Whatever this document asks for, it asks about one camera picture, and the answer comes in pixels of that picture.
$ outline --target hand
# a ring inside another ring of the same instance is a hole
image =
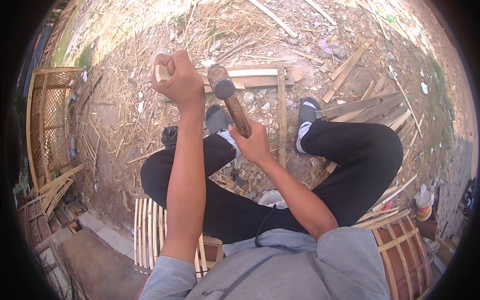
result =
[[[248,120],[252,129],[252,135],[249,138],[243,137],[237,128],[228,126],[230,135],[237,142],[237,145],[243,156],[254,164],[260,166],[262,163],[270,162],[273,158],[268,146],[267,132],[262,124]]]
[[[166,66],[172,77],[161,84],[156,81],[155,66]],[[205,89],[202,77],[190,62],[185,50],[177,49],[172,56],[158,54],[152,72],[152,88],[172,100],[180,112],[205,111]]]

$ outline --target dirt ground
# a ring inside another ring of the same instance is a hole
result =
[[[365,1],[316,1],[336,22],[331,25],[312,6],[302,0],[260,1],[280,17],[299,36],[291,38],[270,17],[247,0],[199,1],[80,1],[73,14],[65,56],[59,64],[86,67],[88,77],[103,76],[80,116],[72,124],[77,141],[84,133],[96,145],[100,133],[96,178],[93,167],[76,181],[83,203],[98,212],[98,217],[115,227],[133,223],[134,193],[141,193],[140,169],[144,159],[129,161],[161,148],[161,133],[176,125],[179,112],[174,104],[151,88],[151,70],[158,53],[187,49],[198,72],[206,73],[204,64],[216,59],[225,67],[290,63],[303,71],[303,79],[287,86],[288,148],[287,169],[309,188],[327,176],[324,158],[299,156],[293,150],[298,103],[306,96],[318,99],[322,108],[339,105],[338,101],[360,98],[372,80],[387,75],[388,65],[397,73],[417,118],[425,114],[423,138],[418,138],[403,170],[392,184],[406,182],[414,174],[418,179],[409,185],[397,201],[401,207],[415,210],[413,195],[422,183],[432,188],[441,184],[439,232],[442,238],[456,233],[463,221],[457,210],[467,180],[475,177],[478,134],[472,96],[457,51],[452,46],[432,11],[421,0],[373,1],[377,10],[395,18],[401,36],[385,27],[385,40],[372,14],[362,8]],[[329,73],[335,70],[366,41],[374,42],[329,103],[321,99],[332,84]],[[319,55],[321,43],[346,50],[331,57],[321,57],[324,64],[308,60],[292,49]],[[235,45],[246,45],[232,50]],[[76,91],[82,89],[78,80]],[[420,83],[429,91],[422,93]],[[387,79],[384,88],[394,84]],[[242,101],[245,92],[255,94],[252,104]],[[271,149],[278,151],[278,108],[276,87],[240,91],[240,101],[248,118],[264,124],[269,132]],[[112,101],[101,105],[95,101]],[[207,104],[221,103],[207,95]],[[270,109],[262,110],[265,104]],[[77,142],[80,162],[84,161],[82,143]],[[224,170],[212,176],[219,185],[258,201],[269,180],[255,165],[244,163],[245,185],[231,182]]]

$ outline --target knee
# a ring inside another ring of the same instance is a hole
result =
[[[144,162],[140,171],[145,193],[162,207],[165,207],[167,201],[171,169],[172,164],[168,164],[165,155],[158,152]]]
[[[399,169],[403,161],[403,146],[398,135],[391,128],[374,124],[374,134],[369,141],[373,159],[383,167]]]

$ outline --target person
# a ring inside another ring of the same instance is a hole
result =
[[[244,138],[225,110],[205,111],[204,85],[184,50],[154,65],[172,77],[152,87],[180,111],[175,147],[150,156],[145,192],[168,211],[168,233],[140,299],[389,299],[372,232],[351,227],[396,176],[402,144],[381,124],[317,120],[319,104],[300,102],[295,148],[338,164],[313,190],[272,156],[263,125]],[[202,140],[203,120],[210,135]],[[286,209],[259,205],[208,176],[242,154],[273,182]],[[201,233],[222,240],[225,259],[199,282],[193,266]]]

